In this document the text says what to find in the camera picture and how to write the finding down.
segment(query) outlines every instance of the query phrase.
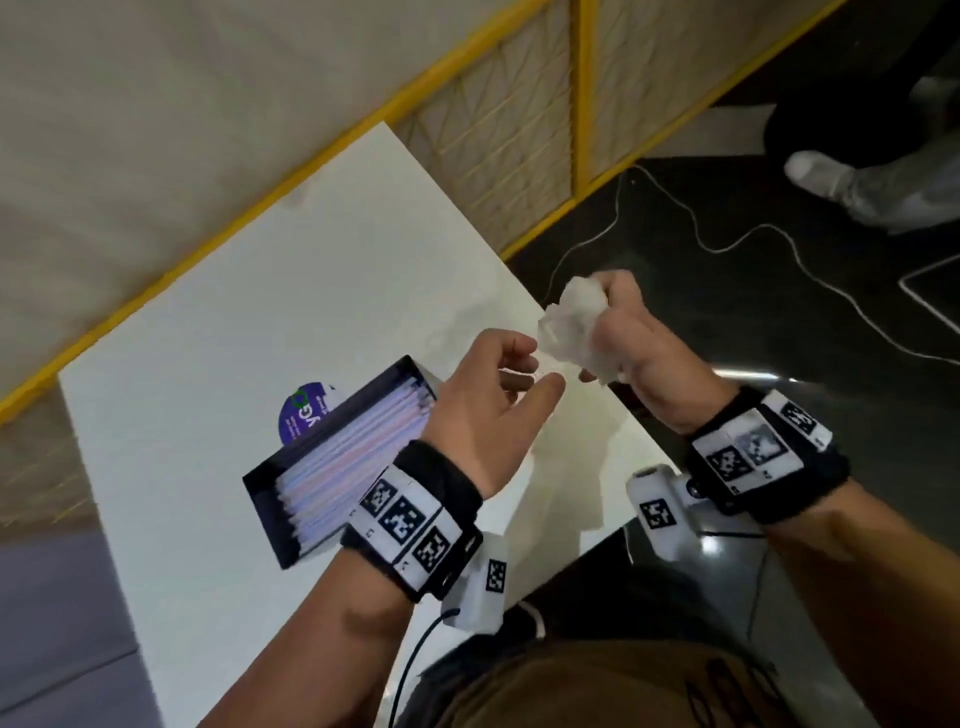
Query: yellow frame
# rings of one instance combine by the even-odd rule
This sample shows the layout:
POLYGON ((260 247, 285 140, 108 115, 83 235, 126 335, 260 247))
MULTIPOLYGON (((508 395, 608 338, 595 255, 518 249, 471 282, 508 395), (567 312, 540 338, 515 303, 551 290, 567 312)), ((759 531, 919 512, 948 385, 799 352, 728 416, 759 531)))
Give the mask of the yellow frame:
MULTIPOLYGON (((667 124, 662 130, 633 150, 629 155, 596 178, 590 178, 591 132, 593 126, 593 38, 596 27, 597 3, 599 0, 570 0, 571 23, 571 129, 573 144, 571 148, 573 196, 556 210, 547 215, 532 229, 500 252, 503 260, 509 260, 534 240, 543 231, 556 223, 588 195, 627 169, 639 157, 646 154, 665 138, 676 132, 681 126, 697 114, 711 106, 743 79, 760 68, 764 63, 807 33, 811 28, 840 8, 846 0, 834 0, 817 12, 789 34, 774 43, 759 56, 737 70, 724 83, 720 84, 705 98, 694 104, 685 113, 667 124)), ((482 28, 473 33, 460 46, 455 48, 433 66, 421 73, 413 82, 404 86, 390 101, 364 118, 356 126, 338 136, 332 144, 321 150, 298 169, 294 170, 283 182, 268 193, 225 229, 203 243, 196 251, 178 265, 151 284, 143 293, 122 305, 104 322, 92 328, 74 344, 56 356, 53 361, 40 369, 23 384, 14 389, 0 401, 0 425, 3 425, 30 406, 36 398, 49 389, 56 381, 60 371, 71 361, 85 352, 97 341, 106 336, 135 311, 165 291, 184 273, 201 260, 226 243, 233 235, 259 217, 274 203, 292 192, 328 161, 336 157, 360 136, 380 122, 395 124, 426 101, 442 86, 451 81, 468 66, 485 56, 507 36, 519 30, 524 23, 542 10, 551 0, 518 0, 512 7, 495 15, 482 28)))

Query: hand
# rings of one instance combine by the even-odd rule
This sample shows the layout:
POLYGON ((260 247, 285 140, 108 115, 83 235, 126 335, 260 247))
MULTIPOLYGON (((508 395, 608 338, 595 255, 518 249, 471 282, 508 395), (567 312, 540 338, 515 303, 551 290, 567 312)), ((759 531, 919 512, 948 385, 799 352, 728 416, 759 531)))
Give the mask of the hand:
POLYGON ((537 341, 522 333, 482 331, 441 385, 420 436, 460 468, 484 499, 510 482, 564 393, 562 375, 549 374, 536 384, 529 376, 540 365, 536 350, 537 341), (519 392, 526 394, 517 401, 519 392))
MULTIPOLYGON (((686 435, 730 403, 737 388, 654 318, 631 273, 602 271, 592 277, 603 286, 610 304, 597 319, 593 346, 629 362, 623 372, 658 420, 686 435)), ((589 372, 580 374, 582 381, 595 378, 589 372)))

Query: forearm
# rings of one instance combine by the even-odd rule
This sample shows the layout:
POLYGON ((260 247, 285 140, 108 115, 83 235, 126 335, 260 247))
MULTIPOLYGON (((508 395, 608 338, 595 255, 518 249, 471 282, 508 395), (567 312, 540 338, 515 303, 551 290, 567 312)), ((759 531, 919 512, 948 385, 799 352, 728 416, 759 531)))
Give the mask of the forearm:
POLYGON ((371 725, 413 606, 342 549, 202 728, 371 725))
POLYGON ((960 714, 960 559, 852 480, 767 534, 877 720, 952 724, 960 714))

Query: right hand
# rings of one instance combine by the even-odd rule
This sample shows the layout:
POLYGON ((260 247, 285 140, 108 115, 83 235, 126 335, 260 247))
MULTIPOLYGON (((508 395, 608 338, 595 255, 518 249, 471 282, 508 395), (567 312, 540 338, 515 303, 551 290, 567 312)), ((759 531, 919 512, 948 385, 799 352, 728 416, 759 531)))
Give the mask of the right hand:
MULTIPOLYGON (((601 271, 592 276, 610 304, 597 319, 593 345, 615 354, 627 381, 647 409, 686 435, 709 422, 736 396, 737 387, 717 376, 643 304, 633 274, 601 271)), ((582 381, 595 379, 581 372, 582 381)))

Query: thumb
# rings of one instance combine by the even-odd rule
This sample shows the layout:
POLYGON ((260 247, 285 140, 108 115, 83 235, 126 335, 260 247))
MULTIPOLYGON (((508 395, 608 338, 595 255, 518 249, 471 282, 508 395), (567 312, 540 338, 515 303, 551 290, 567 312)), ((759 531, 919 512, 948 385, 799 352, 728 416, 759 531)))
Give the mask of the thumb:
POLYGON ((612 353, 634 365, 647 361, 660 343, 642 321, 619 308, 608 308, 600 314, 591 339, 600 352, 612 353))
POLYGON ((552 372, 534 384, 530 391, 523 395, 523 399, 506 413, 505 417, 511 421, 513 435, 517 439, 522 438, 527 447, 537 438, 546 419, 557 408, 564 389, 564 376, 552 372))

